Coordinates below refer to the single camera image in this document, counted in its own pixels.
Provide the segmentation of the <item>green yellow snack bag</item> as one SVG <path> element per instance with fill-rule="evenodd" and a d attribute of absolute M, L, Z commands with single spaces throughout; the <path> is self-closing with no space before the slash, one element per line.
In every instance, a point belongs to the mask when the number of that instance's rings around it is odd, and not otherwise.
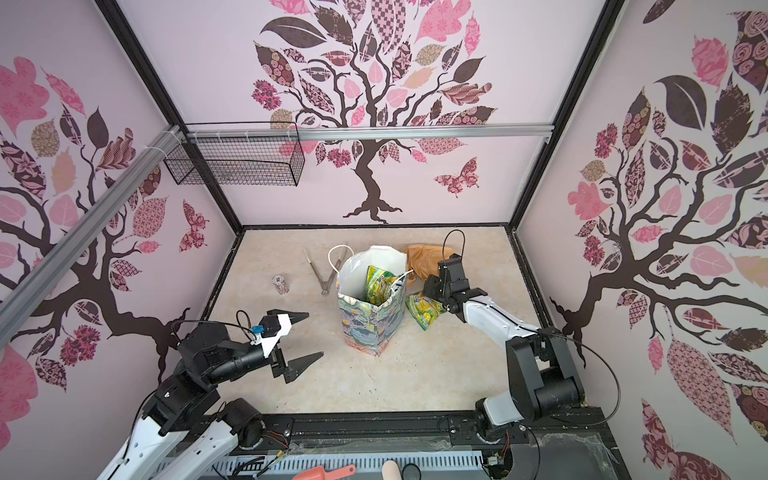
<path fill-rule="evenodd" d="M 405 305 L 410 315 L 424 331 L 446 312 L 439 301 L 431 299 L 423 293 L 409 295 Z"/>

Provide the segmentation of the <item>yellow snack packet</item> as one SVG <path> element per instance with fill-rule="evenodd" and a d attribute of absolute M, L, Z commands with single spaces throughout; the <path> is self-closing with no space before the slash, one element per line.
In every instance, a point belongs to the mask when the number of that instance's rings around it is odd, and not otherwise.
<path fill-rule="evenodd" d="M 397 276 L 388 270 L 370 265 L 366 273 L 365 301 L 374 306 L 385 303 L 397 282 Z"/>

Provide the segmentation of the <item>colourful paper gift bag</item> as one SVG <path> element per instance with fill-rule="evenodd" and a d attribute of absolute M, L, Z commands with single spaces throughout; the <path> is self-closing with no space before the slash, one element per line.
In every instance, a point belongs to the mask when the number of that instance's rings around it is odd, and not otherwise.
<path fill-rule="evenodd" d="M 390 246 L 360 252 L 342 248 L 350 257 L 333 270 L 344 339 L 348 346 L 378 357 L 405 313 L 407 256 Z"/>

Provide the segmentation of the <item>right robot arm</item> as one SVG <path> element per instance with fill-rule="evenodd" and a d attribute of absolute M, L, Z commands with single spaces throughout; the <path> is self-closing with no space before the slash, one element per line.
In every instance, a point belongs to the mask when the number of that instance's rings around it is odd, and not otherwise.
<path fill-rule="evenodd" d="M 555 328 L 523 322 L 498 306 L 485 290 L 471 287 L 460 255 L 438 262 L 438 273 L 428 277 L 423 294 L 505 352 L 507 390 L 476 404 L 486 426 L 534 421 L 583 402 L 585 391 L 568 339 Z"/>

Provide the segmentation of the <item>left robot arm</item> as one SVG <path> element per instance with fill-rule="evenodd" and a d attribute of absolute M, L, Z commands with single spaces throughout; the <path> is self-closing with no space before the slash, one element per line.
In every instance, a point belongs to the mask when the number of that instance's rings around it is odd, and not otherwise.
<path fill-rule="evenodd" d="M 244 342 L 231 339 L 231 323 L 196 321 L 179 344 L 174 373 L 151 392 L 137 411 L 124 445 L 101 473 L 103 479 L 198 479 L 237 448 L 264 441 L 286 448 L 264 416 L 246 400 L 219 411 L 218 387 L 268 367 L 276 378 L 295 381 L 321 358 L 316 352 L 286 360 L 279 346 L 306 312 L 273 309 L 250 328 Z"/>

